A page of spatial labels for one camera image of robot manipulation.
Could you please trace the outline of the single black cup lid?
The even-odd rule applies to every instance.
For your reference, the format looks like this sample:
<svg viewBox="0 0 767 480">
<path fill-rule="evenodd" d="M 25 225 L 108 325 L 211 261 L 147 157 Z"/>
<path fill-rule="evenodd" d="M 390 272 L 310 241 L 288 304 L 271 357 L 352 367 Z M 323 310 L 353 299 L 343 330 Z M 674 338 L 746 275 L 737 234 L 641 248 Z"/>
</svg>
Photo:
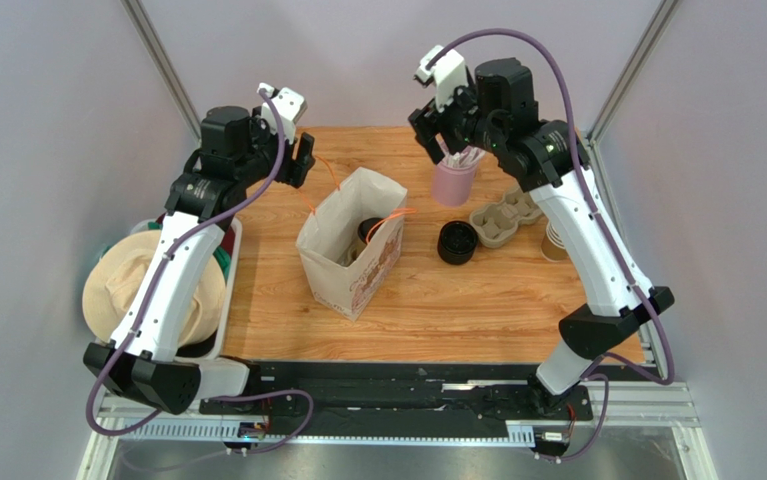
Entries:
<svg viewBox="0 0 767 480">
<path fill-rule="evenodd" d="M 361 246 L 367 245 L 376 231 L 386 222 L 380 217 L 371 217 L 362 220 L 357 227 L 357 239 Z"/>
</svg>

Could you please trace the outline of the white paper takeout bag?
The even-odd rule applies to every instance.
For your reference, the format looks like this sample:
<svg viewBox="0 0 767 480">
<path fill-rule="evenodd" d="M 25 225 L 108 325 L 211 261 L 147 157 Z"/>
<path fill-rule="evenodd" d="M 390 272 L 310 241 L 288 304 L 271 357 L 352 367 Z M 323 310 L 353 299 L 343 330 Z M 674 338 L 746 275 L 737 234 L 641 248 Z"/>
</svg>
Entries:
<svg viewBox="0 0 767 480">
<path fill-rule="evenodd" d="M 408 190 L 359 167 L 312 209 L 296 240 L 314 299 L 357 320 L 399 260 Z"/>
</svg>

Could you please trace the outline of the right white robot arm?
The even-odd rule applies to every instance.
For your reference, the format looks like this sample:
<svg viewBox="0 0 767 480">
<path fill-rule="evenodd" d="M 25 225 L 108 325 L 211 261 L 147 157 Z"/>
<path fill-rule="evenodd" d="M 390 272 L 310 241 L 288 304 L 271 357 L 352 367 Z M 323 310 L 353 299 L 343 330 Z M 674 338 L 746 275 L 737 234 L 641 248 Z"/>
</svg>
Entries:
<svg viewBox="0 0 767 480">
<path fill-rule="evenodd" d="M 530 194 L 559 234 L 582 281 L 586 302 L 559 323 L 561 341 L 537 369 L 535 388 L 561 396 L 593 362 L 675 302 L 635 266 L 603 212 L 593 171 L 575 130 L 541 119 L 531 71 L 515 58 L 470 72 L 455 51 L 420 62 L 415 79 L 436 88 L 409 122 L 434 163 L 477 147 Z"/>
</svg>

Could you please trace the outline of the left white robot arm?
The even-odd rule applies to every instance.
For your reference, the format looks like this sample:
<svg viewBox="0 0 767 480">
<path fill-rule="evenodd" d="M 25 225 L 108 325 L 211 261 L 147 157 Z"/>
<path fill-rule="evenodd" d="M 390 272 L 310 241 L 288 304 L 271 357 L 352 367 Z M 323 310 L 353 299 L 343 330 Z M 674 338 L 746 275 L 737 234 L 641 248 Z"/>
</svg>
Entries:
<svg viewBox="0 0 767 480">
<path fill-rule="evenodd" d="M 211 109 L 201 143 L 173 182 L 157 249 L 110 340 L 90 343 L 83 363 L 110 392 L 170 414 L 200 399 L 237 396 L 249 368 L 241 361 L 177 359 L 178 337 L 197 284 L 253 185 L 298 188 L 314 165 L 314 139 L 297 136 L 307 105 L 280 93 L 253 110 Z"/>
</svg>

